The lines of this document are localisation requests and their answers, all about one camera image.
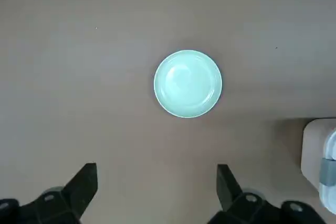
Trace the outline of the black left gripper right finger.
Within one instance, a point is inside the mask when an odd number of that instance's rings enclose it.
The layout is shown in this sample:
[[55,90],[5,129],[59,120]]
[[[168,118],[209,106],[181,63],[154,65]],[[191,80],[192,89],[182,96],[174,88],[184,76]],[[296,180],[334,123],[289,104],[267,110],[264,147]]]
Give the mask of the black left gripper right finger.
[[217,165],[216,192],[222,209],[209,223],[324,223],[303,202],[287,200],[276,207],[256,193],[243,191],[226,164]]

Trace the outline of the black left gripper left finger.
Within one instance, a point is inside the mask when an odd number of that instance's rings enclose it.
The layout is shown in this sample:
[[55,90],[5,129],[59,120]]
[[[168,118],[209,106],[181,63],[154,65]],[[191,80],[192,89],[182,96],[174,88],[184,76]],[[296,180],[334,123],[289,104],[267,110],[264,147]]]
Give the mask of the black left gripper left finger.
[[66,185],[52,187],[28,204],[1,199],[1,223],[81,223],[97,190],[97,164],[86,163]]

